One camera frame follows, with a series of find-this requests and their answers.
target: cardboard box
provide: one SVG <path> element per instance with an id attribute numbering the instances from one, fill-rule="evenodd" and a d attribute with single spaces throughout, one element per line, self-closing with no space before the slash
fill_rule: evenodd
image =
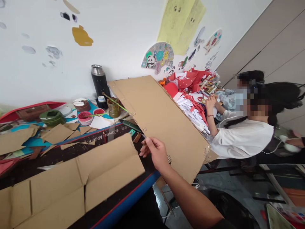
<path id="1" fill-rule="evenodd" d="M 171 166 L 191 184 L 210 150 L 201 132 L 152 76 L 108 83 L 143 133 L 165 143 Z"/>
<path id="2" fill-rule="evenodd" d="M 144 172 L 131 135 L 124 134 L 0 190 L 0 228 L 65 229 Z"/>

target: yellow paper cutout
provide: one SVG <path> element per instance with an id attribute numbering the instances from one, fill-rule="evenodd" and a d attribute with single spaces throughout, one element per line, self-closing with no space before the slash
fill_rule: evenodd
<path id="1" fill-rule="evenodd" d="M 200 0 L 168 0 L 157 41 L 169 43 L 176 55 L 184 55 L 205 12 Z"/>
<path id="2" fill-rule="evenodd" d="M 89 37 L 88 33 L 84 30 L 81 25 L 78 27 L 72 27 L 72 34 L 74 40 L 80 46 L 92 46 L 93 40 Z"/>
<path id="3" fill-rule="evenodd" d="M 64 4 L 71 10 L 73 13 L 80 14 L 78 9 L 76 9 L 74 6 L 72 6 L 67 0 L 63 0 Z"/>

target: thermos lid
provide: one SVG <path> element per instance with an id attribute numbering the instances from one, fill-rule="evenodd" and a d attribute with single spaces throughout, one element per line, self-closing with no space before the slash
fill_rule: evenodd
<path id="1" fill-rule="evenodd" d="M 91 74 L 96 76 L 104 76 L 105 72 L 101 65 L 91 65 Z"/>

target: hand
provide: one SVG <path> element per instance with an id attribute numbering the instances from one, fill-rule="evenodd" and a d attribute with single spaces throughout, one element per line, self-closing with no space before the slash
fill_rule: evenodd
<path id="1" fill-rule="evenodd" d="M 207 109 L 207 113 L 209 111 L 213 111 L 213 108 L 215 106 L 215 103 L 217 102 L 217 99 L 215 98 L 215 96 L 210 96 L 207 100 L 206 100 L 206 109 Z"/>
<path id="2" fill-rule="evenodd" d="M 140 156 L 147 157 L 147 155 L 151 153 L 153 164 L 158 171 L 169 166 L 166 148 L 163 142 L 155 137 L 147 137 L 142 141 L 142 144 Z"/>

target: paper pile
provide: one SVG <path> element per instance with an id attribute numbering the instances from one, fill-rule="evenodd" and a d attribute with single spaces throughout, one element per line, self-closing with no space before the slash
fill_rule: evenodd
<path id="1" fill-rule="evenodd" d="M 176 103 L 200 132 L 206 131 L 210 134 L 203 108 L 191 95 L 181 95 Z"/>

